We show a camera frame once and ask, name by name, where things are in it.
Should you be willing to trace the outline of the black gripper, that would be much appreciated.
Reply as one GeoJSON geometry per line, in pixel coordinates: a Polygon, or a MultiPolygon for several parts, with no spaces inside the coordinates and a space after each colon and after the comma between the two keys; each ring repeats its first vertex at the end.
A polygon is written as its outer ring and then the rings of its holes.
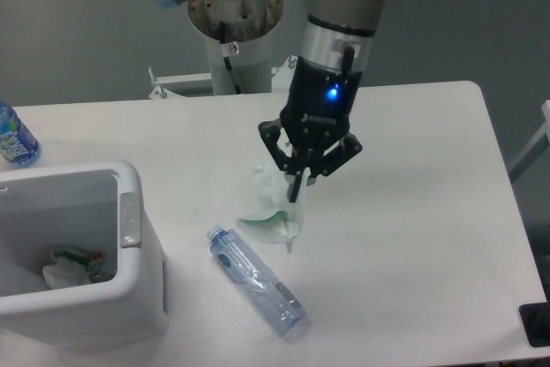
{"type": "Polygon", "coordinates": [[[260,138],[289,183],[290,203],[297,202],[301,187],[296,160],[307,158],[309,187],[319,175],[328,177],[362,151],[363,146],[350,132],[351,109],[362,75],[361,71],[326,70],[300,57],[280,119],[259,123],[260,138]],[[278,144],[283,129],[291,146],[290,156],[278,144]],[[325,154],[335,143],[337,146],[325,154]]]}

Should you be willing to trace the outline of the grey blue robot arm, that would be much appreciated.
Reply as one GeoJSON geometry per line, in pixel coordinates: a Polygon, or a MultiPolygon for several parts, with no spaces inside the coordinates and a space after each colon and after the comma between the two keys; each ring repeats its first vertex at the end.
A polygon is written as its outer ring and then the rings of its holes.
{"type": "MultiPolygon", "coordinates": [[[[271,90],[267,43],[283,0],[156,0],[186,5],[206,38],[213,91],[241,95],[271,90]]],[[[351,109],[385,0],[310,0],[302,45],[280,115],[260,123],[260,136],[286,175],[288,200],[302,185],[328,176],[362,146],[350,131],[351,109]]]]}

